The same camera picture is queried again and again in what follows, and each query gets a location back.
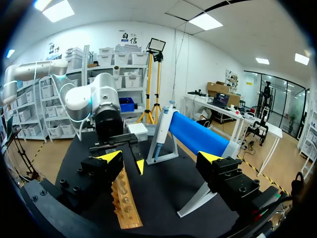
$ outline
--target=wooden peg board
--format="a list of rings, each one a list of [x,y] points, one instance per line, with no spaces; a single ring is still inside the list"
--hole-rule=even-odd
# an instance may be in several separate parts
[[[143,224],[135,207],[131,193],[129,180],[125,168],[120,172],[111,186],[113,196],[114,213],[118,217],[121,229],[142,227]]]

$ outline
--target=glass wall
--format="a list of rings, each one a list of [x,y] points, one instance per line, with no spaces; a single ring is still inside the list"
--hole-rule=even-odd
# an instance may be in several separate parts
[[[273,101],[268,122],[297,138],[308,94],[304,87],[279,77],[249,71],[244,72],[240,82],[237,93],[241,94],[247,110],[257,110],[259,91],[263,92],[270,82]]]

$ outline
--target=white robotic arm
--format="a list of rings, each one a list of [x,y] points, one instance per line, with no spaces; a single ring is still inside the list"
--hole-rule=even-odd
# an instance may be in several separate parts
[[[5,71],[0,104],[17,98],[17,80],[29,81],[51,76],[67,115],[75,128],[92,115],[101,140],[123,133],[119,98],[112,75],[99,74],[90,85],[75,87],[66,77],[67,61],[58,59],[11,65]]]

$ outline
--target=yellow tripod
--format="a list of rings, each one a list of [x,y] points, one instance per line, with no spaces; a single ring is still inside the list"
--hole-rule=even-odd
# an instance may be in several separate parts
[[[147,85],[147,107],[142,113],[141,117],[138,119],[137,123],[140,123],[142,118],[147,115],[147,123],[154,123],[152,113],[150,111],[150,89],[151,89],[151,73],[152,73],[152,53],[149,52],[149,77],[148,77],[148,85]]]
[[[161,64],[161,61],[159,61],[158,63],[158,84],[157,84],[157,93],[155,94],[157,97],[157,100],[151,111],[152,115],[153,115],[153,112],[155,111],[155,124],[157,124],[159,121],[159,117],[158,117],[159,110],[162,111],[162,108],[160,107],[160,104],[159,104],[160,64]]]

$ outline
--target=yellow black caution tape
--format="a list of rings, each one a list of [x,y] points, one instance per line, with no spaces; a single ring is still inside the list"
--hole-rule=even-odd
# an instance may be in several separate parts
[[[252,169],[254,169],[257,173],[260,173],[259,170],[257,170],[257,168],[253,167],[252,165],[250,165],[245,159],[241,158],[240,156],[238,156],[238,158],[240,160],[242,160],[244,163],[246,163],[248,166],[250,166]],[[283,189],[280,185],[278,185],[276,182],[274,182],[272,179],[270,179],[268,176],[266,176],[265,174],[261,173],[261,175],[263,175],[263,177],[265,177],[267,180],[270,181],[271,184],[276,185],[277,187],[279,187],[279,189],[281,189],[283,192],[287,193],[287,195],[291,195],[288,191],[286,191],[285,189]]]
[[[38,149],[38,151],[36,152],[34,159],[32,160],[31,163],[33,163],[33,161],[35,160],[35,158],[37,157],[37,155],[39,154],[39,152],[41,151],[41,149],[43,148],[43,146],[46,144],[46,142],[44,141],[43,144],[41,145],[41,147]]]

